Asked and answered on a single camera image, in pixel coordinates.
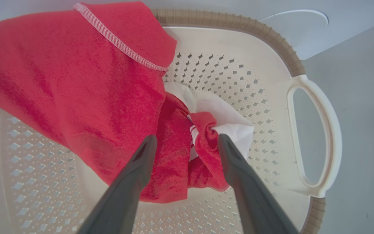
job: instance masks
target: red fabric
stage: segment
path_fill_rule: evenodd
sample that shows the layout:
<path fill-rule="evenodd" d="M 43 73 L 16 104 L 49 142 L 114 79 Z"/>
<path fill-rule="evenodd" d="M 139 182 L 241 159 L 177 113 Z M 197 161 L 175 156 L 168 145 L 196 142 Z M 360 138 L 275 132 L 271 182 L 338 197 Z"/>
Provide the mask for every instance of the red fabric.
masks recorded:
<path fill-rule="evenodd" d="M 86 6 L 132 50 L 171 63 L 176 41 L 147 6 Z M 123 54 L 77 11 L 0 22 L 0 108 L 70 148 L 107 184 L 156 134 L 164 74 Z"/>
<path fill-rule="evenodd" d="M 172 62 L 176 42 L 144 4 L 85 6 L 139 56 L 162 67 Z M 142 201 L 186 199 L 191 187 L 225 190 L 215 119 L 166 94 L 164 74 L 126 56 L 77 11 L 0 22 L 0 108 L 69 148 L 109 185 L 143 139 L 156 135 Z M 199 158 L 189 162 L 193 124 Z"/>

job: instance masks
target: red garment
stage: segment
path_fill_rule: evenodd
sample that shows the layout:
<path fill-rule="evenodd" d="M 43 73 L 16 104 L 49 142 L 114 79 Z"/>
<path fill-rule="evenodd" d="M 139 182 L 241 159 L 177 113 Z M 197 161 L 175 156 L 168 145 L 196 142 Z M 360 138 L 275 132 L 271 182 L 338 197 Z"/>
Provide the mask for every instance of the red garment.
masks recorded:
<path fill-rule="evenodd" d="M 147 6 L 75 9 L 0 22 L 0 108 L 69 148 L 108 185 L 143 139 L 156 135 L 142 201 L 186 199 L 191 187 L 226 189 L 215 119 L 190 114 L 164 91 L 176 41 Z M 189 162 L 193 124 L 200 158 Z"/>

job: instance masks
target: gray surface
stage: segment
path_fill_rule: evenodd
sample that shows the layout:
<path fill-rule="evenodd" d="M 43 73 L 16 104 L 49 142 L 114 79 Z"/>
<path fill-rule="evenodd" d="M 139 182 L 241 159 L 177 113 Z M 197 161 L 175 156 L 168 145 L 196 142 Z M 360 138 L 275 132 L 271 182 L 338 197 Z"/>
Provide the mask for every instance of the gray surface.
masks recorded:
<path fill-rule="evenodd" d="M 374 27 L 303 62 L 308 77 L 330 99 L 343 134 L 343 160 L 340 173 L 326 195 L 326 215 L 321 234 L 374 233 Z M 296 112 L 316 116 L 306 108 L 301 95 Z M 322 168 L 323 132 L 316 121 L 305 121 L 300 131 L 303 154 L 316 157 L 307 161 L 309 178 Z"/>
<path fill-rule="evenodd" d="M 108 3 L 124 0 L 85 0 Z M 42 11 L 70 10 L 78 0 L 0 0 L 0 20 Z M 227 12 L 257 20 L 297 9 L 325 13 L 329 24 L 325 31 L 302 31 L 304 43 L 293 45 L 304 58 L 316 55 L 374 26 L 374 0 L 143 0 L 152 8 L 198 9 Z M 311 18 L 298 18 L 295 27 Z"/>

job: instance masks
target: laundry basket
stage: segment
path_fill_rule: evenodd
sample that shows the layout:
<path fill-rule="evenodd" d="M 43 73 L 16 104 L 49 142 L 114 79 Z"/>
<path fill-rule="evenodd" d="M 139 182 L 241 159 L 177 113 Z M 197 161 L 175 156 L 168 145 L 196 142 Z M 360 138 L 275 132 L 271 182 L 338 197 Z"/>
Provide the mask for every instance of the laundry basket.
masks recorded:
<path fill-rule="evenodd" d="M 301 233 L 319 231 L 325 192 L 341 161 L 341 133 L 324 93 L 305 75 L 291 46 L 250 18 L 213 12 L 153 10 L 178 41 L 164 81 L 219 95 L 255 125 L 248 163 Z M 321 117 L 325 167 L 305 174 L 293 92 L 307 92 Z M 74 233 L 107 189 L 67 148 L 0 109 L 0 234 Z M 190 188 L 188 199 L 138 206 L 134 234 L 243 233 L 230 188 Z"/>

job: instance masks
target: fabric seam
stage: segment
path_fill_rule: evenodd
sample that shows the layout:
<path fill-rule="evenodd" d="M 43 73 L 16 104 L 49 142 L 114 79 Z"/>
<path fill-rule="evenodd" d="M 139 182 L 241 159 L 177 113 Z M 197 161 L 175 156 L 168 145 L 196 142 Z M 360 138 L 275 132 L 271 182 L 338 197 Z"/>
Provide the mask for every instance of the fabric seam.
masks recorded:
<path fill-rule="evenodd" d="M 90 10 L 87 6 L 82 5 L 80 3 L 76 3 L 73 6 L 74 10 L 80 12 L 83 17 L 89 21 L 91 25 L 93 25 L 98 32 L 100 32 L 108 41 L 110 41 L 114 46 L 116 46 L 120 51 L 122 51 L 125 55 L 129 56 L 136 62 L 146 66 L 147 68 L 151 68 L 157 71 L 168 71 L 168 68 L 158 66 L 141 55 L 138 55 L 135 51 L 133 51 L 129 46 L 127 46 L 123 41 L 121 41 L 118 37 L 116 37 Z"/>

